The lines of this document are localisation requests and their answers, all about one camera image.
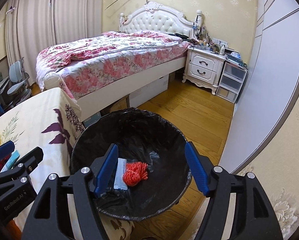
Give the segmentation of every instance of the black trash bag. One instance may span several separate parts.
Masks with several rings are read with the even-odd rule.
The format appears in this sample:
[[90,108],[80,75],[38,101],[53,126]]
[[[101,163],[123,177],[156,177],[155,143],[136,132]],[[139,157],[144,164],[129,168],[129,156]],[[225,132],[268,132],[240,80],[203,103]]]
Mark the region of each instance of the black trash bag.
[[90,166],[111,143],[117,144],[120,158],[147,163],[147,180],[128,190],[115,190],[115,169],[107,192],[94,200],[101,213],[141,221],[171,208],[188,188],[192,175],[185,159],[186,142],[182,132],[158,114],[136,108],[119,110],[82,133],[73,149],[70,171],[74,174]]

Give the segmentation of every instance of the nightstand drawer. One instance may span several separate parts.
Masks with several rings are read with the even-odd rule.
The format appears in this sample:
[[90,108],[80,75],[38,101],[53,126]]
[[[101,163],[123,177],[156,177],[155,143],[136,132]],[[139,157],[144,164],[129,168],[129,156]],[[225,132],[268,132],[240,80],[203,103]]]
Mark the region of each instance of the nightstand drawer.
[[196,66],[200,66],[203,68],[207,68],[209,70],[213,70],[215,72],[217,72],[217,68],[219,65],[219,60],[216,58],[212,58],[209,56],[205,56],[202,54],[198,54],[193,52],[190,62]]
[[200,80],[203,80],[203,81],[213,85],[215,76],[216,76],[216,72],[211,71],[206,68],[203,68],[203,67],[193,65],[193,64],[189,64],[187,75],[192,76],[197,79],[200,79]]

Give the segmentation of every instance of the chair backrest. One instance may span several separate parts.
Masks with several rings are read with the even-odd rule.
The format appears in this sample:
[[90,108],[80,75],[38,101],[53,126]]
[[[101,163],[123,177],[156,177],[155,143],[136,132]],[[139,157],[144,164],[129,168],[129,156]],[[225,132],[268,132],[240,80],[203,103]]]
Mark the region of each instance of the chair backrest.
[[13,83],[19,83],[23,79],[21,62],[17,61],[10,66],[9,78]]

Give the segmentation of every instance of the white nightstand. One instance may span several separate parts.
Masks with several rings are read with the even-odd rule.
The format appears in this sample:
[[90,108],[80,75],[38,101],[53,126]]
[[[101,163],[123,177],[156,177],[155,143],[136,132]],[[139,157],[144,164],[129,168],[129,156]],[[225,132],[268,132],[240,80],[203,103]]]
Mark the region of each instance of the white nightstand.
[[225,56],[189,48],[182,82],[188,79],[198,87],[211,88],[215,95],[225,60]]

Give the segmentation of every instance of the pink floral sheet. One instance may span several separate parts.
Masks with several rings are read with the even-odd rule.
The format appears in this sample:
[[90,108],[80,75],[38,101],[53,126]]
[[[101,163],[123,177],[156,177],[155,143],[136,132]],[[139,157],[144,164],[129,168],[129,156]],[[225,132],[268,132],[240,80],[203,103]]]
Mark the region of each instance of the pink floral sheet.
[[60,87],[73,99],[121,78],[181,56],[188,48],[181,38],[154,31],[132,34],[107,32],[47,48],[37,56],[37,83],[56,72]]

